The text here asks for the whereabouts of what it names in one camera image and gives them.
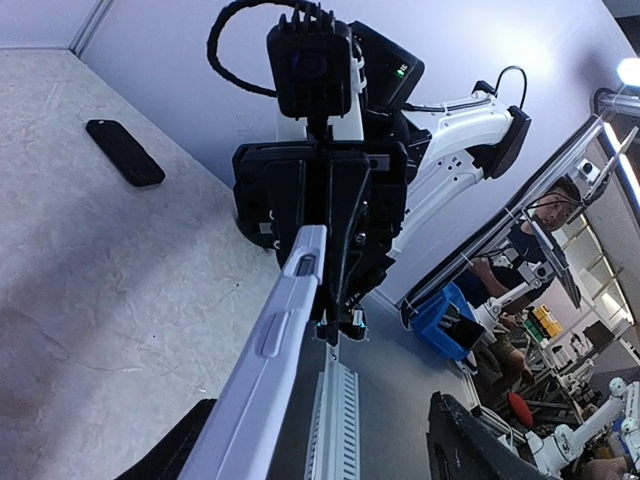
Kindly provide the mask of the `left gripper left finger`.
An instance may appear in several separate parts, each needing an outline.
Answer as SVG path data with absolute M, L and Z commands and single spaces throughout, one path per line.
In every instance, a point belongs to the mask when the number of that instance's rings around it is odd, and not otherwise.
M 217 400 L 200 400 L 144 457 L 116 480 L 177 479 Z

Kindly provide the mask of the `lilac phone case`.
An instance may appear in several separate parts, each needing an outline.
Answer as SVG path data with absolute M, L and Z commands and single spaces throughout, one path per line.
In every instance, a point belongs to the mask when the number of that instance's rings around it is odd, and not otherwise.
M 299 229 L 291 253 L 208 417 L 182 479 L 264 479 L 322 284 L 327 227 Z

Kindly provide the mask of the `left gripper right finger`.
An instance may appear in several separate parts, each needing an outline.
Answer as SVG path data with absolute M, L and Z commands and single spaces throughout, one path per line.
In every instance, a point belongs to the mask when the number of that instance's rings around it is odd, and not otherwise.
M 546 476 L 498 441 L 455 397 L 436 392 L 426 433 L 430 475 L 441 480 L 526 480 Z

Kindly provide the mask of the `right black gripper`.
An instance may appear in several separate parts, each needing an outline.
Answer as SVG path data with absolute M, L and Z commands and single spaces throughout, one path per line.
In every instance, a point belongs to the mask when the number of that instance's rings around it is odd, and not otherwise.
M 398 141 L 275 142 L 243 144 L 234 154 L 233 187 L 241 231 L 255 244 L 276 249 L 280 267 L 294 246 L 299 220 L 326 227 L 322 283 L 312 319 L 338 343 L 356 241 L 399 232 L 407 194 L 408 155 Z

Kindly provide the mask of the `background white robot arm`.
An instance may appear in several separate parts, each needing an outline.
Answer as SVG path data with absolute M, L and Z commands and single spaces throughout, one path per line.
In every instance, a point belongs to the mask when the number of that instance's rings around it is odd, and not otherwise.
M 521 433 L 495 412 L 479 405 L 469 411 L 455 397 L 431 397 L 426 434 L 433 479 L 559 479 L 583 454 L 589 441 L 617 420 L 629 462 L 623 479 L 639 477 L 639 383 L 619 377 L 609 383 L 602 407 L 573 429 L 561 424 L 542 438 Z

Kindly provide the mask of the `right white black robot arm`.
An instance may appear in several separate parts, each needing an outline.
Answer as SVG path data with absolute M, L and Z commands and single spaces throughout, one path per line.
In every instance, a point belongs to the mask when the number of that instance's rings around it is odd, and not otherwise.
M 326 229 L 310 318 L 319 337 L 361 339 L 358 302 L 413 232 L 462 191 L 504 174 L 531 120 L 477 82 L 462 99 L 414 106 L 425 66 L 361 22 L 282 17 L 267 50 L 277 139 L 233 157 L 238 226 L 285 263 L 299 230 Z

